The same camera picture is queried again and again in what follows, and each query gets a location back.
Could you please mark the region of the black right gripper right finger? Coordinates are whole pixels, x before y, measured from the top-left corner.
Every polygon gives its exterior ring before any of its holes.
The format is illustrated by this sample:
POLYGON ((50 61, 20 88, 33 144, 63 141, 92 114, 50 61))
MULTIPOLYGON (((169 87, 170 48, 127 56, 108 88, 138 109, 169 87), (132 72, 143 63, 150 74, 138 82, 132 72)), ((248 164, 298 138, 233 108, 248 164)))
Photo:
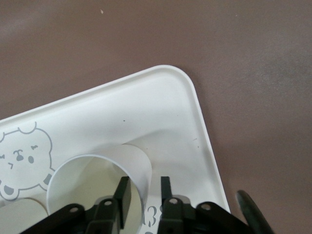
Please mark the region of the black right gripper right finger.
POLYGON ((170 178, 161 177, 162 215, 158 225, 158 234, 188 234, 193 207, 173 196, 170 178))

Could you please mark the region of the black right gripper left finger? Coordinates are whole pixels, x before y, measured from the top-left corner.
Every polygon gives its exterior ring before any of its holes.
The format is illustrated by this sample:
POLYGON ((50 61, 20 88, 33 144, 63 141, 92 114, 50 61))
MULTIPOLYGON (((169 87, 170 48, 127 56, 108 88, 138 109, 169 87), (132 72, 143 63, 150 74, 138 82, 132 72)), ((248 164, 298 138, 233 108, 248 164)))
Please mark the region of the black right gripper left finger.
POLYGON ((91 221, 86 228, 87 234, 118 234, 125 228, 131 203, 131 182, 123 176, 112 197, 99 198, 88 210, 91 221))

